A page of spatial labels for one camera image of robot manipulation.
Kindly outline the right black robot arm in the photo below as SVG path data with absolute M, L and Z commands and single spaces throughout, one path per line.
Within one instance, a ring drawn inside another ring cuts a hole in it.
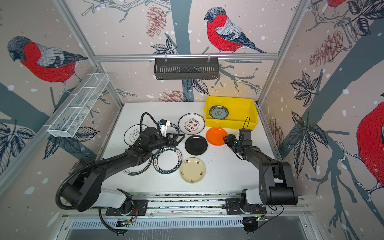
M 244 189 L 242 205 L 296 205 L 299 201 L 292 167 L 288 162 L 277 161 L 253 145 L 252 131 L 240 129 L 239 137 L 229 134 L 224 143 L 242 160 L 259 170 L 258 185 Z

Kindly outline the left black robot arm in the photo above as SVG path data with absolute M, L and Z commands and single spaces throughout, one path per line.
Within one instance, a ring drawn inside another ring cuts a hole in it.
M 184 134 L 161 132 L 148 127 L 132 146 L 122 154 L 87 164 L 70 174 L 59 186 L 55 202 L 62 210 L 84 212 L 95 206 L 102 191 L 104 180 L 127 169 L 145 163 L 154 150 L 176 147 L 185 138 Z

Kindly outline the blue green patterned plate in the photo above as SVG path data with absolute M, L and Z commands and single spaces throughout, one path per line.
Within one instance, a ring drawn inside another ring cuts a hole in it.
M 209 110 L 209 115 L 215 120 L 224 120 L 229 116 L 229 110 L 224 106 L 212 106 Z

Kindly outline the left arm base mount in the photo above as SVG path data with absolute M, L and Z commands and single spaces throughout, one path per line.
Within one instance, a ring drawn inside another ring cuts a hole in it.
M 145 216 L 148 208 L 148 200 L 130 200 L 119 209 L 107 208 L 107 217 L 136 217 Z

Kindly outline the cream plate flower dots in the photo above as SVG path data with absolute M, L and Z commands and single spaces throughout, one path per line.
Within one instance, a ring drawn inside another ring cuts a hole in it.
M 198 158 L 187 158 L 180 167 L 180 176 L 187 183 L 198 183 L 206 175 L 206 166 Z

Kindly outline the orange plate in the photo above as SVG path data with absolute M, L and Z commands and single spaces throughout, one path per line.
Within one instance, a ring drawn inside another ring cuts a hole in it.
M 222 128 L 210 128 L 206 133 L 207 141 L 214 146 L 224 145 L 224 138 L 227 136 L 228 133 Z

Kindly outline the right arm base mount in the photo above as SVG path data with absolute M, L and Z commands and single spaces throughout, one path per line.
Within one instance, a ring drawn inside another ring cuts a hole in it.
M 248 204 L 241 198 L 225 199 L 225 204 L 221 208 L 228 215 L 265 215 L 267 213 L 264 205 Z

